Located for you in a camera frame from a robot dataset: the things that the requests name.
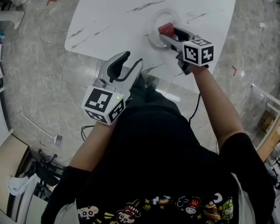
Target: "black pants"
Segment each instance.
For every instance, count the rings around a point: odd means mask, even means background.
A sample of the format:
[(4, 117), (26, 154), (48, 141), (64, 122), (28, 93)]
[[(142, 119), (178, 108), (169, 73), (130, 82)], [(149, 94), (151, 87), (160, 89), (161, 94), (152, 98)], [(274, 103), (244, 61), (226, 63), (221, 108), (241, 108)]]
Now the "black pants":
[(151, 86), (147, 89), (145, 88), (145, 81), (141, 74), (139, 75), (137, 82), (131, 88), (130, 92), (132, 100), (128, 104), (128, 107), (138, 105), (156, 105), (174, 109), (180, 114), (180, 111), (174, 102), (166, 99), (161, 93), (157, 92)]

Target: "forearm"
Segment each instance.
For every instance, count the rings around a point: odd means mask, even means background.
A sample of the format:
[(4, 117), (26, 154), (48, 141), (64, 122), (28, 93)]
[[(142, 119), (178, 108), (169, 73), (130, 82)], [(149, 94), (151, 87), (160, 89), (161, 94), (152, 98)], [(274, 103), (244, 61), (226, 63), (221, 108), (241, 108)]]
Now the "forearm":
[(114, 128), (115, 123), (108, 126), (97, 122), (70, 161), (70, 166), (91, 172), (103, 157)]
[(193, 68), (192, 72), (221, 148), (230, 136), (244, 132), (238, 112), (207, 68)]

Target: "marble tabletop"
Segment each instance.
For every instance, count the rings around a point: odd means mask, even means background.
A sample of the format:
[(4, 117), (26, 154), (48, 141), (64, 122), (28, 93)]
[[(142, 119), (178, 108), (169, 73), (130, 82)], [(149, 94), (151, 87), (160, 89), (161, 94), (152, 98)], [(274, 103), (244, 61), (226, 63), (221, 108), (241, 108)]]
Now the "marble tabletop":
[(80, 0), (72, 18), (65, 48), (108, 60), (129, 50), (125, 66), (142, 58), (142, 72), (198, 92), (192, 74), (177, 65), (177, 53), (151, 45), (147, 21), (163, 8), (176, 10), (184, 28), (215, 44), (213, 72), (221, 54), (235, 0)]

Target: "black t-shirt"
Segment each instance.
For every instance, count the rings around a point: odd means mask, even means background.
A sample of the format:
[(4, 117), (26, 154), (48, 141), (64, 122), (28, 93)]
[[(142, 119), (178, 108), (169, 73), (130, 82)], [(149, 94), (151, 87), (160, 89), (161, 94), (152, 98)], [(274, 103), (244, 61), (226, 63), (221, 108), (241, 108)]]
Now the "black t-shirt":
[(274, 191), (264, 164), (244, 133), (220, 154), (200, 146), (187, 120), (157, 106), (126, 109), (93, 172), (67, 167), (42, 216), (76, 200), (81, 224), (238, 223), (238, 185), (256, 223), (273, 211)]

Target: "marble floor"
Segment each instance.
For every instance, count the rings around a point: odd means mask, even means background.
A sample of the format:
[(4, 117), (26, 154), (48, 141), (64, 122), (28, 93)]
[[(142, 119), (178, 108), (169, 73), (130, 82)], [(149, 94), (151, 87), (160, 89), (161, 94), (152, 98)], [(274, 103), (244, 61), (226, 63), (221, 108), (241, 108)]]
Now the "marble floor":
[[(14, 135), (45, 153), (58, 154), (57, 161), (67, 165), (82, 144), (82, 126), (93, 125), (80, 108), (86, 87), (91, 84), (104, 61), (68, 52), (64, 42), (71, 18), (79, 0), (28, 0), (18, 8), (25, 11), (17, 31), (9, 22), (2, 22), (6, 38), (3, 41), (2, 68), (4, 99)], [(236, 0), (227, 39), (214, 71), (214, 77), (226, 95), (241, 111), (252, 82), (280, 98), (280, 0)], [(263, 60), (259, 43), (263, 40)], [(197, 103), (197, 94), (175, 84), (161, 81), (158, 91), (173, 100), (182, 115), (189, 118)], [(251, 94), (240, 117), (247, 133), (259, 143), (257, 123), (266, 106), (261, 94)], [(22, 111), (53, 135), (63, 136), (60, 147), (31, 126), (19, 113)], [(192, 120), (192, 129), (201, 145), (215, 150), (216, 138), (211, 129), (203, 102)]]

